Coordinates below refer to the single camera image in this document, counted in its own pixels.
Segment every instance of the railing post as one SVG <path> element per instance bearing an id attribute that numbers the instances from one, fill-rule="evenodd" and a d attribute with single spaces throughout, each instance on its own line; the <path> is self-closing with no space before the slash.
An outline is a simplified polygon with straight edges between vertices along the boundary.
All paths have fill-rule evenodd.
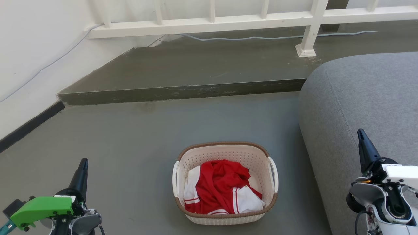
<path id="1" fill-rule="evenodd" d="M 261 8 L 261 18 L 262 19 L 267 19 L 268 4 L 269 4 L 269 0 L 264 0 L 263 1 L 263 7 Z"/>
<path id="2" fill-rule="evenodd" d="M 319 27 L 321 26 L 321 21 L 324 16 L 327 3 L 328 0 L 313 0 L 311 8 L 311 14 L 313 16 L 312 24 L 310 26 L 306 26 L 302 43 L 295 46 L 299 57 L 316 56 L 314 44 L 316 36 L 318 35 Z"/>
<path id="3" fill-rule="evenodd" d="M 157 24 L 163 25 L 163 15 L 161 14 L 161 3 L 160 0 L 154 0 L 155 15 L 157 16 Z"/>
<path id="4" fill-rule="evenodd" d="M 215 23 L 215 0 L 210 0 L 209 20 Z"/>
<path id="5" fill-rule="evenodd" d="M 379 0 L 370 0 L 369 5 L 367 6 L 367 11 L 374 12 L 378 3 Z"/>
<path id="6" fill-rule="evenodd" d="M 94 2 L 96 4 L 100 20 L 104 23 L 104 26 L 106 28 L 110 28 L 112 26 L 112 23 L 110 22 L 109 13 L 107 11 L 104 0 L 95 0 Z"/>

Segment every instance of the step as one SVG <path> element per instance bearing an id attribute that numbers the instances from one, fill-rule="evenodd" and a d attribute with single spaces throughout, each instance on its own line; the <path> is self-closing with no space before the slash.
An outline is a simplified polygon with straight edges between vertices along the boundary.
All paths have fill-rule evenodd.
<path id="1" fill-rule="evenodd" d="M 319 65 L 342 57 L 418 51 L 416 20 L 342 24 L 340 33 L 318 37 L 317 57 L 298 58 L 301 38 L 206 41 L 187 37 L 157 47 L 135 48 L 117 57 L 58 96 L 66 105 L 185 99 L 298 91 Z M 199 38 L 303 35 L 304 27 L 195 33 Z"/>

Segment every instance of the white railing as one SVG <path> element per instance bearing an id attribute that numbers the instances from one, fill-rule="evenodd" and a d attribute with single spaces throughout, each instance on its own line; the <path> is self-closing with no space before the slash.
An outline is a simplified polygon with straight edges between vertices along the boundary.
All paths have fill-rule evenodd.
<path id="1" fill-rule="evenodd" d="M 311 57 L 316 56 L 314 43 L 322 24 L 418 19 L 418 6 L 377 7 L 379 0 L 369 0 L 366 8 L 338 10 L 326 10 L 328 0 L 313 0 L 310 11 L 271 14 L 268 13 L 269 0 L 263 0 L 259 15 L 223 17 L 215 17 L 215 0 L 208 1 L 208 18 L 164 20 L 160 0 L 154 0 L 157 21 L 111 23 L 104 0 L 96 0 L 104 25 L 92 30 L 87 38 L 306 26 L 302 43 L 296 45 L 296 50 L 299 57 Z"/>

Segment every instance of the robotic arm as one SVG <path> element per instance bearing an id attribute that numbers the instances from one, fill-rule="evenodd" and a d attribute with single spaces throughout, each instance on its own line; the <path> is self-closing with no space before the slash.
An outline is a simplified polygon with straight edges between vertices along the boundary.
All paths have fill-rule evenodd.
<path id="1" fill-rule="evenodd" d="M 358 216 L 367 214 L 368 235 L 418 235 L 418 227 L 403 193 L 418 193 L 418 166 L 403 166 L 380 157 L 363 129 L 357 131 L 362 176 L 351 184 L 347 204 Z"/>
<path id="2" fill-rule="evenodd" d="M 86 207 L 88 165 L 89 161 L 83 158 L 68 188 L 53 197 L 31 196 L 28 202 L 16 199 L 3 210 L 9 221 L 0 227 L 0 235 L 15 228 L 27 232 L 29 225 L 35 227 L 35 221 L 44 223 L 45 219 L 51 220 L 49 235 L 94 235 L 96 227 L 105 235 L 100 214 Z"/>

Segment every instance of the garment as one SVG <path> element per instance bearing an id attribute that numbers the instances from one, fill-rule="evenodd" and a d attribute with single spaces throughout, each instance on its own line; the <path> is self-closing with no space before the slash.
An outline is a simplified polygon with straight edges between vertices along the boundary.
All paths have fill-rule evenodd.
<path id="1" fill-rule="evenodd" d="M 227 215 L 262 210 L 261 193 L 251 188 L 248 169 L 239 162 L 208 161 L 189 171 L 184 187 L 186 210 Z"/>

